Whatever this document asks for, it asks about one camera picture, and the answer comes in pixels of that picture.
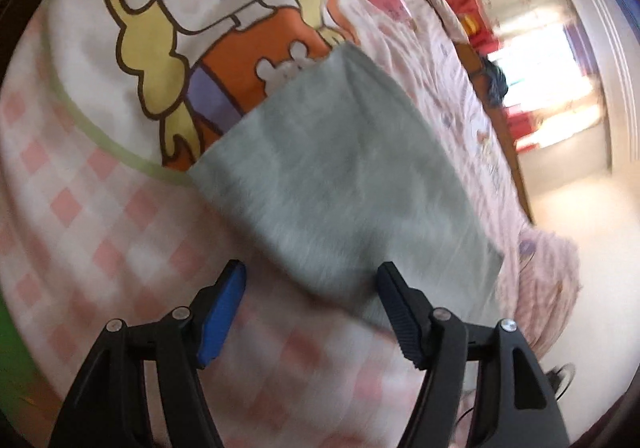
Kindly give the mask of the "grey pants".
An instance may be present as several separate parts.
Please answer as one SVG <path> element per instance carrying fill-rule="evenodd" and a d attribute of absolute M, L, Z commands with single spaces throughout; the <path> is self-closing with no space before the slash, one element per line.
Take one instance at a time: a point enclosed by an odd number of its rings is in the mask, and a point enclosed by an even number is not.
<path fill-rule="evenodd" d="M 353 44 L 299 73 L 189 171 L 210 206 L 298 285 L 388 327 L 390 261 L 471 323 L 500 315 L 502 256 L 405 91 Z"/>

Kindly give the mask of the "pink checkered folded quilt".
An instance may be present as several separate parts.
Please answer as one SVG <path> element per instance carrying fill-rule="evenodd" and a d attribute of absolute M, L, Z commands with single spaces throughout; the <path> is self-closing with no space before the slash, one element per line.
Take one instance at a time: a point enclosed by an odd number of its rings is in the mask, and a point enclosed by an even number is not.
<path fill-rule="evenodd" d="M 537 357 L 560 338 L 581 288 L 577 244 L 533 226 L 521 228 L 504 257 L 497 296 L 503 316 L 516 321 Z"/>

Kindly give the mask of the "dark clothes on cabinet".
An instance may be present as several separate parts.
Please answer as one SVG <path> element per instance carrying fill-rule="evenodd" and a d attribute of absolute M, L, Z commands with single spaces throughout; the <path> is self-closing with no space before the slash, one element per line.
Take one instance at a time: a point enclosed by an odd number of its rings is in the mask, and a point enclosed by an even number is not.
<path fill-rule="evenodd" d="M 483 75 L 487 78 L 488 88 L 488 100 L 491 106 L 498 108 L 503 104 L 503 100 L 509 91 L 509 85 L 506 81 L 506 75 L 504 75 L 502 68 L 490 61 L 486 56 L 480 58 L 483 64 Z"/>

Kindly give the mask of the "red and cream curtain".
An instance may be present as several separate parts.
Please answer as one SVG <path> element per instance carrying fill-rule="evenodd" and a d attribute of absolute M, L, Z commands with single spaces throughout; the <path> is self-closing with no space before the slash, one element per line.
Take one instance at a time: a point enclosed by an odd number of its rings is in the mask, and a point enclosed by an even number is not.
<path fill-rule="evenodd" d="M 509 91 L 501 108 L 520 152 L 543 149 L 600 124 L 605 106 L 597 67 L 582 55 L 570 0 L 447 0 L 485 30 L 469 38 L 499 65 Z"/>

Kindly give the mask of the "long wooden low cabinet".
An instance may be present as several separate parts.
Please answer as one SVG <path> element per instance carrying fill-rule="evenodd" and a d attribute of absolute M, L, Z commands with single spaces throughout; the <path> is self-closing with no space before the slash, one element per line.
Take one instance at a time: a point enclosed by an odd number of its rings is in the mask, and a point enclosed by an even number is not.
<path fill-rule="evenodd" d="M 521 172 L 520 162 L 518 161 L 518 153 L 516 153 L 515 143 L 509 130 L 508 121 L 506 120 L 506 113 L 504 113 L 501 106 L 493 106 L 490 103 L 490 77 L 486 73 L 482 59 L 480 59 L 480 56 L 469 44 L 455 42 L 454 48 L 456 48 L 458 58 L 465 68 L 466 73 L 469 75 L 476 96 L 480 99 L 480 102 L 482 102 L 483 110 L 488 116 L 488 119 L 490 119 L 492 128 L 495 130 L 502 154 L 510 168 L 511 177 L 516 192 L 518 193 L 518 203 L 520 203 L 528 220 L 533 223 L 534 217 L 530 209 L 526 186 Z"/>

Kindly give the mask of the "pink checkered cartoon bedsheet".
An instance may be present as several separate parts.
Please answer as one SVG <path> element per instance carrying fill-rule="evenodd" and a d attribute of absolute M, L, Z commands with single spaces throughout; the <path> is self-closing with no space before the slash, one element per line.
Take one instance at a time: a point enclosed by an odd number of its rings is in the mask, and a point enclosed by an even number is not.
<path fill-rule="evenodd" d="M 446 0 L 44 0 L 1 91 L 1 290 L 64 395 L 113 317 L 152 321 L 231 258 L 247 289 L 202 375 L 229 447 L 390 447 L 421 383 L 390 333 L 305 294 L 236 234 L 188 170 L 253 105 L 358 44 L 426 119 L 503 263 L 489 290 L 524 321 L 528 227 L 458 56 Z"/>

